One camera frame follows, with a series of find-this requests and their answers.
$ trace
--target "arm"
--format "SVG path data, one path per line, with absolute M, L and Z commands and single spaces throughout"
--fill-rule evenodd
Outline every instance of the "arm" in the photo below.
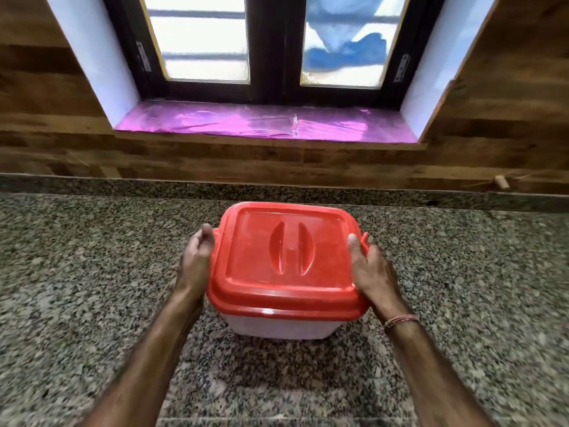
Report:
M 214 243 L 209 225 L 203 225 L 189 240 L 174 291 L 83 427 L 156 424 L 186 337 L 202 313 Z
M 377 245 L 370 246 L 367 258 L 361 252 L 357 236 L 350 234 L 348 246 L 353 282 L 371 301 L 381 323 L 412 314 L 399 292 L 393 265 Z M 494 425 L 421 325 L 399 323 L 388 331 L 388 337 L 423 427 Z

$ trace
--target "blue cloth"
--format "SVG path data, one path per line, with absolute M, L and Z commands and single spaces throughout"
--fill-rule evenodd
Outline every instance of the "blue cloth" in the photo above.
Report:
M 383 64 L 387 42 L 371 33 L 352 42 L 373 18 L 383 0 L 307 0 L 306 21 L 325 49 L 304 52 L 304 71 L 334 71 L 347 66 Z

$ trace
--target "bracelet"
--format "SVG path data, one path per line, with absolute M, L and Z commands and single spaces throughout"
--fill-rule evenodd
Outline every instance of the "bracelet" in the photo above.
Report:
M 419 318 L 415 315 L 396 316 L 394 318 L 389 319 L 385 324 L 383 324 L 383 330 L 385 332 L 388 332 L 398 323 L 409 322 L 409 321 L 419 322 Z

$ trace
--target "forearm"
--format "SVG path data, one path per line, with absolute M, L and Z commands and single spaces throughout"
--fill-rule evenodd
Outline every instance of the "forearm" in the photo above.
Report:
M 421 325 L 403 322 L 388 334 L 423 427 L 494 425 Z
M 135 347 L 123 373 L 82 425 L 154 426 L 189 330 L 202 308 L 201 301 L 174 293 Z

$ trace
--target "window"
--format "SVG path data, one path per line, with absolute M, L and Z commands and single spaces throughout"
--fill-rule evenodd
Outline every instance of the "window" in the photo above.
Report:
M 399 109 L 444 0 L 105 0 L 143 98 Z

